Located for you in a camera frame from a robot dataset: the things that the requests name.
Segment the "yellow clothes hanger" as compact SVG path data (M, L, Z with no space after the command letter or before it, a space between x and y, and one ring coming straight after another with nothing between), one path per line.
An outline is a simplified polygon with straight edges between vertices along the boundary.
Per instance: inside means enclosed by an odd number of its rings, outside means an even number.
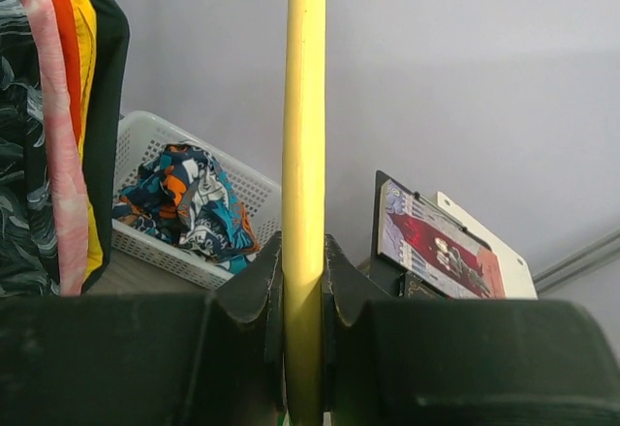
M293 425L323 422L326 0L288 0L282 161L285 379Z

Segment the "colourful patterned shorts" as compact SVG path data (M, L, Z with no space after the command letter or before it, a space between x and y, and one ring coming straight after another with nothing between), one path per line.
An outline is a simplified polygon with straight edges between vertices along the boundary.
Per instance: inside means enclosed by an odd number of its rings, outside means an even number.
M168 144L120 191L112 218L237 274L259 250L244 203L207 150Z

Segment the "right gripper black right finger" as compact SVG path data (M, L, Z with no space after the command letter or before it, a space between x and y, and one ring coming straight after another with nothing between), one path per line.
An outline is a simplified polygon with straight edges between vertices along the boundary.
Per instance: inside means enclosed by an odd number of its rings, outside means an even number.
M615 425L619 366L582 307L397 298L325 241L335 425Z

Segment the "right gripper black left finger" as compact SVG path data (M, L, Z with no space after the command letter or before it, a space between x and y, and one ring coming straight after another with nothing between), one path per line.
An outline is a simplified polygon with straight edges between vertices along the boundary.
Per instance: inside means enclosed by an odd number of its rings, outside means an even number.
M2 423L275 424L281 245L216 290L3 300Z

